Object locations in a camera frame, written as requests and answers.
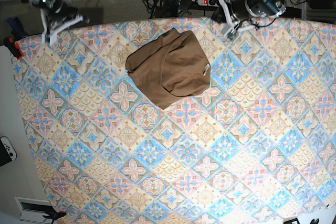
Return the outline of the brown t-shirt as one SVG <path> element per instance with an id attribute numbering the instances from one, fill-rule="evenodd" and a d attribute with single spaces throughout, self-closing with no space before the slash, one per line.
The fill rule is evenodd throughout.
<path id="1" fill-rule="evenodd" d="M 129 55 L 125 69 L 136 87 L 162 110 L 210 86 L 210 62 L 191 30 L 170 29 Z"/>

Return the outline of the white power strip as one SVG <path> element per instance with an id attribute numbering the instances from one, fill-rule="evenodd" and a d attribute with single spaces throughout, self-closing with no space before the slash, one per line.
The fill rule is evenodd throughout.
<path id="1" fill-rule="evenodd" d="M 197 0 L 198 6 L 210 6 L 210 7 L 218 7 L 217 0 Z"/>

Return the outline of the blue black clamp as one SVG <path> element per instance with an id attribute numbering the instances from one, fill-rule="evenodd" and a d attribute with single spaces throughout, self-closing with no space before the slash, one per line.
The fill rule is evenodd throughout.
<path id="1" fill-rule="evenodd" d="M 24 30 L 24 27 L 18 17 L 7 18 L 7 23 L 12 29 L 12 35 L 16 39 L 22 39 L 28 36 L 28 33 Z"/>

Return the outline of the red black clamp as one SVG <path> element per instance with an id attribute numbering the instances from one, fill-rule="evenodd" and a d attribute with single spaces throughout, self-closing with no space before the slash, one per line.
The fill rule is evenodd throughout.
<path id="1" fill-rule="evenodd" d="M 13 39 L 13 37 L 6 37 L 4 39 L 4 46 L 16 59 L 21 59 L 24 56 L 19 44 Z"/>

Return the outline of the game console controller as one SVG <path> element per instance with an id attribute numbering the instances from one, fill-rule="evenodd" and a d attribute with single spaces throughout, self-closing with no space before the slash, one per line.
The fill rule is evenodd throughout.
<path id="1" fill-rule="evenodd" d="M 0 166 L 3 166 L 14 161 L 17 153 L 6 136 L 1 136 L 0 141 Z"/>

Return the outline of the patterned tile tablecloth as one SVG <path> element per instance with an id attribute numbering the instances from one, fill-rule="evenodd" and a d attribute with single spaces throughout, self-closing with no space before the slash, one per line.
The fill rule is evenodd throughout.
<path id="1" fill-rule="evenodd" d="M 335 26 L 260 21 L 229 41 L 208 18 L 77 28 L 12 59 L 30 151 L 61 223 L 263 223 L 335 210 Z M 165 110 L 125 60 L 191 30 L 209 88 Z"/>

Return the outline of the white box with window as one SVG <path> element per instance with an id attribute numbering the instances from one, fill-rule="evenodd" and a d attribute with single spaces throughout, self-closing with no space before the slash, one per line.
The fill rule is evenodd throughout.
<path id="1" fill-rule="evenodd" d="M 22 223 L 52 223 L 51 219 L 47 219 L 47 211 L 53 211 L 54 208 L 47 200 L 37 200 L 22 197 L 14 197 L 19 211 L 19 220 Z"/>

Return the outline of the orange black bottom clamp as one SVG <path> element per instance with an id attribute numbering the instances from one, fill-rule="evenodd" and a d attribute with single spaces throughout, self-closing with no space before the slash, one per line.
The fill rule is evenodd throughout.
<path id="1" fill-rule="evenodd" d="M 56 212 L 56 211 L 45 211 L 45 213 L 43 214 L 43 217 L 46 219 L 51 219 L 53 223 L 55 220 L 60 219 L 64 216 L 66 216 L 67 213 L 64 211 L 60 211 L 60 212 Z"/>

